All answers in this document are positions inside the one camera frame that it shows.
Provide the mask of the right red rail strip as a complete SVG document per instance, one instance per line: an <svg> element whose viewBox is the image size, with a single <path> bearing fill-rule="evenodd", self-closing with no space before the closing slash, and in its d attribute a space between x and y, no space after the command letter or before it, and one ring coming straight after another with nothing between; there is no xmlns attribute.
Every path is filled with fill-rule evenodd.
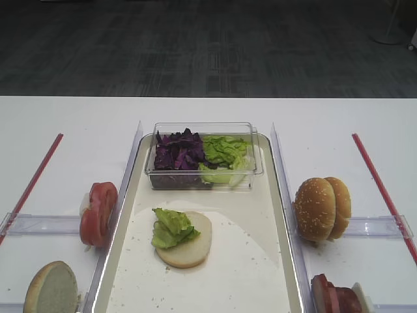
<svg viewBox="0 0 417 313"><path fill-rule="evenodd" d="M416 245L414 244L414 241L412 240L411 237L411 231L409 231L406 227L406 223L405 223L405 219L401 218L400 214L398 213L383 181L381 180L378 171L376 170L376 168L374 167L374 164L370 158L370 156L368 155L366 148L364 147L364 144L362 143L359 135L357 133L352 134L352 138L362 156L362 158L364 159L364 162L366 163L366 166L369 170L369 172L371 173L371 176L373 178L373 180L375 181L375 184L377 185L377 188L379 190L379 192L381 193L381 196L390 212L390 214L394 217L395 223L397 224L397 227L399 228L403 240L414 260L414 262L416 263Z"/></svg>

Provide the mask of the left upper clear pusher track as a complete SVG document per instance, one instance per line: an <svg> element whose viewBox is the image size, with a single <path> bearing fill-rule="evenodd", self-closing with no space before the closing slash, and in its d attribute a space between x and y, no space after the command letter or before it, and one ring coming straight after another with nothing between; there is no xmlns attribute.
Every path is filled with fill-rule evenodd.
<svg viewBox="0 0 417 313"><path fill-rule="evenodd" d="M80 222L80 216L7 213L1 235L78 235Z"/></svg>

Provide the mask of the white pusher block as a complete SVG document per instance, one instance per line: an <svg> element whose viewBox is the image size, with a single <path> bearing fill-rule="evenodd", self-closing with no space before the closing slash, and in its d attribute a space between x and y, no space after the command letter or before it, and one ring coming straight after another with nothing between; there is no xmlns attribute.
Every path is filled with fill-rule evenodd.
<svg viewBox="0 0 417 313"><path fill-rule="evenodd" d="M359 303L361 304L362 312L363 313L375 313L375 309L374 309L371 297L364 293L362 286L360 285L359 282L354 283L354 285L352 286L352 290L353 292L355 292L359 300Z"/></svg>
<svg viewBox="0 0 417 313"><path fill-rule="evenodd" d="M83 216L85 210L90 208L90 196L89 193L85 193L82 201L81 201L81 205L79 207L79 215Z"/></svg>

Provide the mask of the front sesame bun top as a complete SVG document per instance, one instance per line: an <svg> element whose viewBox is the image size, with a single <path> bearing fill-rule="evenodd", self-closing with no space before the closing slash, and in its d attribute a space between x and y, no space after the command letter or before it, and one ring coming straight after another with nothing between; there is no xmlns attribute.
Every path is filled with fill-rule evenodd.
<svg viewBox="0 0 417 313"><path fill-rule="evenodd" d="M336 198L327 180L305 180L296 192L294 209L302 238L315 242L328 239L336 220Z"/></svg>

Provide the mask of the purple cabbage pieces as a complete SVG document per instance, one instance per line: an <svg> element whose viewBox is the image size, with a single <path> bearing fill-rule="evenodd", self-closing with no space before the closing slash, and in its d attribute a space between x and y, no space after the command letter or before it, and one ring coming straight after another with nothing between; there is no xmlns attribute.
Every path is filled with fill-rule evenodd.
<svg viewBox="0 0 417 313"><path fill-rule="evenodd" d="M155 170L197 170L205 160L203 141L189 128L163 136L157 132L156 140Z"/></svg>

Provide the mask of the green lettuce in container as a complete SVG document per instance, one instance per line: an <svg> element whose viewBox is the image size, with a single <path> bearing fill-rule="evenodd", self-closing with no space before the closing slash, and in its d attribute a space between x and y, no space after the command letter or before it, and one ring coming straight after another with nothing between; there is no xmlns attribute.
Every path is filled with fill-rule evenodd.
<svg viewBox="0 0 417 313"><path fill-rule="evenodd" d="M204 183L228 184L236 187L246 177L238 172L255 169L254 158L250 155L250 142L232 136L205 136L203 152L205 160L199 163Z"/></svg>

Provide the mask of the white floor stand base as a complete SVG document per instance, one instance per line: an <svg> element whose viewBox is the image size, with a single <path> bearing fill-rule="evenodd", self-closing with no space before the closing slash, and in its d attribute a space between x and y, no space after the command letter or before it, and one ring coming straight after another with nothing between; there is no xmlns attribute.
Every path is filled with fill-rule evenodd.
<svg viewBox="0 0 417 313"><path fill-rule="evenodd" d="M389 46L401 44L401 38L397 34L397 31L392 30L400 3L401 3L400 0L395 1L394 9L392 10L388 27L386 28L383 34L373 35L371 37L373 42L376 42L377 44L383 44L383 45L389 45Z"/></svg>

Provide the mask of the white pusher block left upper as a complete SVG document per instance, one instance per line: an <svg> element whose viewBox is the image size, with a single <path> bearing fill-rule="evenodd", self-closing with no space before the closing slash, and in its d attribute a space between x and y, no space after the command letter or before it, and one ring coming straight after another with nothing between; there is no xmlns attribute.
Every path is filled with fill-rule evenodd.
<svg viewBox="0 0 417 313"><path fill-rule="evenodd" d="M89 193L85 193L82 201L81 201L81 205L79 207L79 215L83 216L85 210L90 208L90 196Z"/></svg>

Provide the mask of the sesame bun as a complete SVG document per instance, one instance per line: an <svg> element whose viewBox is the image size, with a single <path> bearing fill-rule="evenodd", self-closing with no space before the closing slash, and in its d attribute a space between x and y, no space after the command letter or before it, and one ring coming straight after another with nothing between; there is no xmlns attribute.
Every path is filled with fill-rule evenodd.
<svg viewBox="0 0 417 313"><path fill-rule="evenodd" d="M347 185L336 177L325 177L331 184L336 201L336 217L334 227L328 240L339 239L349 225L351 218L351 197Z"/></svg>
<svg viewBox="0 0 417 313"><path fill-rule="evenodd" d="M294 209L302 238L315 242L328 239L336 220L336 198L327 180L305 180L296 192Z"/></svg>

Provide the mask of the right upper clear pusher track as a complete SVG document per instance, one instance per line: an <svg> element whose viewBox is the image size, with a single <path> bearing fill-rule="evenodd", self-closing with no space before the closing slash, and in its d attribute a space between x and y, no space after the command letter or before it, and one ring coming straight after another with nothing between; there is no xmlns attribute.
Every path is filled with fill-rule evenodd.
<svg viewBox="0 0 417 313"><path fill-rule="evenodd" d="M352 217L342 237L412 239L414 234L404 215Z"/></svg>

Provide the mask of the white pusher block right lower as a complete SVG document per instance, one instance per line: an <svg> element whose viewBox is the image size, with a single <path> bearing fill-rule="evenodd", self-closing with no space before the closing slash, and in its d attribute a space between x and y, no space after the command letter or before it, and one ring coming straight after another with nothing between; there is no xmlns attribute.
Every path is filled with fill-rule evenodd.
<svg viewBox="0 0 417 313"><path fill-rule="evenodd" d="M359 303L361 304L362 312L363 313L375 313L375 309L374 309L371 297L364 293L362 286L360 285L359 282L354 283L354 285L352 286L352 290L353 292L355 292L359 300Z"/></svg>

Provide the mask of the meat patty slices stack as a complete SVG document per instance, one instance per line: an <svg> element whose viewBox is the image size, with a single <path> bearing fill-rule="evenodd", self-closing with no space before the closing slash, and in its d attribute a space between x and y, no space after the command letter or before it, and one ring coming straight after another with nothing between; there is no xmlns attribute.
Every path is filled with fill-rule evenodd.
<svg viewBox="0 0 417 313"><path fill-rule="evenodd" d="M324 274L311 279L311 290L319 313L364 312L357 294L351 288L335 287Z"/></svg>

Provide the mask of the clear plastic salad container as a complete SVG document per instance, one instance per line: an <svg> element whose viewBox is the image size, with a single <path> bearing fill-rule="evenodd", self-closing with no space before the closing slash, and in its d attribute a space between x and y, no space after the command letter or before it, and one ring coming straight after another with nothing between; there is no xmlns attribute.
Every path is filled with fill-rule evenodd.
<svg viewBox="0 0 417 313"><path fill-rule="evenodd" d="M155 190L251 188L263 173L249 122L156 123L144 172Z"/></svg>

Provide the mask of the left red rail strip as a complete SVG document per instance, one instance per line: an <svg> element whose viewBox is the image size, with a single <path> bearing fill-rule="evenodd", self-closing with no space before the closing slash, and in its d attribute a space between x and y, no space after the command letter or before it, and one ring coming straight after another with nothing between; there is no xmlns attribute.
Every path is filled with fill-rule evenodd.
<svg viewBox="0 0 417 313"><path fill-rule="evenodd" d="M3 243L3 241L6 237L7 230L12 225L12 223L14 222L14 219L17 217L17 215L20 213L23 205L27 201L27 199L28 199L30 193L32 192L34 186L36 185L38 179L42 175L42 172L44 171L45 167L48 165L48 162L50 161L50 159L53 156L54 152L56 151L57 147L59 146L63 136L64 136L64 134L58 133L55 140L53 141L50 148L48 149L48 152L46 153L46 155L42 159L42 162L40 163L40 165L36 169L36 172L32 176L30 182L28 183L25 190L23 191L23 194L20 196L20 198L19 198L17 204L15 205L14 209L12 210L11 213L9 213L4 218L4 221L3 221L4 223L1 226L1 240L0 240L1 244Z"/></svg>

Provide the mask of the tomato slices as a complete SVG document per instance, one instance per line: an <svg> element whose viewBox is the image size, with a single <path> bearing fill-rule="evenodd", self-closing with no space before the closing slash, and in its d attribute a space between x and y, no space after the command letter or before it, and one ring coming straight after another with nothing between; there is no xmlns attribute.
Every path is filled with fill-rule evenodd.
<svg viewBox="0 0 417 313"><path fill-rule="evenodd" d="M105 203L89 204L84 210L79 226L79 236L85 245L105 247L109 235L109 218L113 206Z"/></svg>
<svg viewBox="0 0 417 313"><path fill-rule="evenodd" d="M93 183L89 193L90 209L102 213L108 223L117 198L117 189L112 182Z"/></svg>

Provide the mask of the rear sesame bun top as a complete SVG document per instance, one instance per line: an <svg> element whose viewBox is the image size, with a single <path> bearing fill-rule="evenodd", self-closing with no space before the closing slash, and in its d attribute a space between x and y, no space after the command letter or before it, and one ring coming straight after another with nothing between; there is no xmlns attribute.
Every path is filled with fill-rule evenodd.
<svg viewBox="0 0 417 313"><path fill-rule="evenodd" d="M351 197L347 185L336 177L325 177L331 184L336 201L336 217L334 227L328 240L339 239L349 225L351 218Z"/></svg>

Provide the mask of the red rail strip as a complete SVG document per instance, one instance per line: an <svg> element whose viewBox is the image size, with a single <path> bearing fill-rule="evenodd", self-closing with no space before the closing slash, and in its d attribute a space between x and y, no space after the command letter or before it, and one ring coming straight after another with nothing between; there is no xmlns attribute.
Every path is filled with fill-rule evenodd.
<svg viewBox="0 0 417 313"><path fill-rule="evenodd" d="M23 194L20 196L20 198L19 198L17 204L15 205L14 209L12 210L11 213L9 213L4 218L4 221L3 221L4 223L1 226L1 240L0 240L1 244L3 243L3 241L6 237L7 230L12 225L12 223L14 222L14 219L17 217L17 215L20 213L23 205L27 201L27 199L28 199L30 193L32 192L34 186L36 185L38 179L42 175L42 172L44 171L45 167L48 165L48 162L50 161L50 159L53 156L54 152L56 151L57 147L59 146L63 136L64 136L64 134L58 133L55 140L53 141L50 148L48 149L48 152L46 153L46 155L42 159L42 162L40 163L40 165L36 169L36 172L32 176L30 182L28 183L25 190L23 191Z"/></svg>
<svg viewBox="0 0 417 313"><path fill-rule="evenodd" d="M414 244L414 241L412 240L411 237L411 231L409 231L406 227L406 223L405 223L405 219L401 218L400 214L398 213L383 181L381 180L378 171L376 170L376 168L374 167L374 164L370 158L370 156L368 155L366 148L364 147L364 144L362 143L359 135L357 133L352 134L352 138L362 156L362 158L364 159L364 162L366 163L366 166L369 170L369 172L371 173L371 176L373 178L373 180L375 181L375 184L377 185L377 188L379 190L379 192L381 193L381 196L390 212L390 214L394 217L395 223L397 224L397 227L399 228L403 240L414 260L414 262L416 263L416 245Z"/></svg>

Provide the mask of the bun half in left rack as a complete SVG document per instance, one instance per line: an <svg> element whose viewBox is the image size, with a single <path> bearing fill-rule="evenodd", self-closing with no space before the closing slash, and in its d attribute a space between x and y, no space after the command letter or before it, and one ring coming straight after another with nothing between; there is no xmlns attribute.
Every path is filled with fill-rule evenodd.
<svg viewBox="0 0 417 313"><path fill-rule="evenodd" d="M78 285L74 272L63 261L43 266L33 277L25 296L24 313L75 313Z"/></svg>

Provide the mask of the metal baking tray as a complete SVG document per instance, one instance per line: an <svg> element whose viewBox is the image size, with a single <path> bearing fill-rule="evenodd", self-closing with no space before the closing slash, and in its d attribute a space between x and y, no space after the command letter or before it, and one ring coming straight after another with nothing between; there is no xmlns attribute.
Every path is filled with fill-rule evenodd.
<svg viewBox="0 0 417 313"><path fill-rule="evenodd" d="M240 190L153 190L144 172L150 142L145 136L139 144L94 311L300 312L269 140L259 137L263 174ZM156 207L210 219L202 264L176 269L158 257L151 245Z"/></svg>

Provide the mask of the right lower clear pusher track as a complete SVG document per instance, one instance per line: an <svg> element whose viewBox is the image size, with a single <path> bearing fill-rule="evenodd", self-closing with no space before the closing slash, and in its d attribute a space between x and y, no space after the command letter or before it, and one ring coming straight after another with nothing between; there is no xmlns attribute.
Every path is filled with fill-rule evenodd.
<svg viewBox="0 0 417 313"><path fill-rule="evenodd" d="M373 305L376 313L417 313L417 305Z"/></svg>

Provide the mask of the right clear divider wall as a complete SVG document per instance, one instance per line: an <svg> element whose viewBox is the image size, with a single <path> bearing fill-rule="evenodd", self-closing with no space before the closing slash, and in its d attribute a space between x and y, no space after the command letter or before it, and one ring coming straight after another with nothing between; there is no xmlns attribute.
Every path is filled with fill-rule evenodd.
<svg viewBox="0 0 417 313"><path fill-rule="evenodd" d="M285 164L281 153L281 143L275 124L272 124L270 139L272 143L273 157L277 180L280 189L281 204L283 207L283 219L285 221L287 241L291 253L291 264L295 278L297 303L301 312L316 312L315 303L311 294L311 285L306 271L302 240L297 234L297 223L293 212L293 203L288 184Z"/></svg>

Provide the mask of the lettuce leaf on bun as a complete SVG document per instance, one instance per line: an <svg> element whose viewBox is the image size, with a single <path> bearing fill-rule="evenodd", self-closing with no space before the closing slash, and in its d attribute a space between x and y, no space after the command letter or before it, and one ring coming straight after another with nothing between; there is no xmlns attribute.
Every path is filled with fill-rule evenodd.
<svg viewBox="0 0 417 313"><path fill-rule="evenodd" d="M153 224L151 244L155 248L168 249L181 243L192 241L200 235L186 213L162 209L152 209L157 217Z"/></svg>

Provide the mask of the clear pusher track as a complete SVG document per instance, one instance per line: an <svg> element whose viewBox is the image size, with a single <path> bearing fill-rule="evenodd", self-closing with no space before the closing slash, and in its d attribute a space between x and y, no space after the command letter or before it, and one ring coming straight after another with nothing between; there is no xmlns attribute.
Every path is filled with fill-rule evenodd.
<svg viewBox="0 0 417 313"><path fill-rule="evenodd" d="M414 234L404 215L352 217L342 237L412 239Z"/></svg>
<svg viewBox="0 0 417 313"><path fill-rule="evenodd" d="M376 313L417 313L417 305L373 305Z"/></svg>
<svg viewBox="0 0 417 313"><path fill-rule="evenodd" d="M78 235L80 222L80 216L7 213L1 235Z"/></svg>
<svg viewBox="0 0 417 313"><path fill-rule="evenodd" d="M0 313L22 313L23 303L1 303Z"/></svg>

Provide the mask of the bottom bun slice on tray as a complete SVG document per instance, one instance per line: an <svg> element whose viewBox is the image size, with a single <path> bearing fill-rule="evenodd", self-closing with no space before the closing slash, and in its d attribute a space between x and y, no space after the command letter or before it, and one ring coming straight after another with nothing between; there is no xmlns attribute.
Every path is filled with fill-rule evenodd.
<svg viewBox="0 0 417 313"><path fill-rule="evenodd" d="M200 235L192 241L177 246L161 249L155 248L159 257L167 264L178 268L190 268L202 263L208 256L212 242L212 224L203 214L186 211L192 224Z"/></svg>

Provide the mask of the left lower clear pusher track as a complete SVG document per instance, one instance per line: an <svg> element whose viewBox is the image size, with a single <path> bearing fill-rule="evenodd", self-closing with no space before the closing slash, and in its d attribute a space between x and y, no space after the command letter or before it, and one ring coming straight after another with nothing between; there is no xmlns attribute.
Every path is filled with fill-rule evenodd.
<svg viewBox="0 0 417 313"><path fill-rule="evenodd" d="M22 313L23 303L1 303L0 313Z"/></svg>

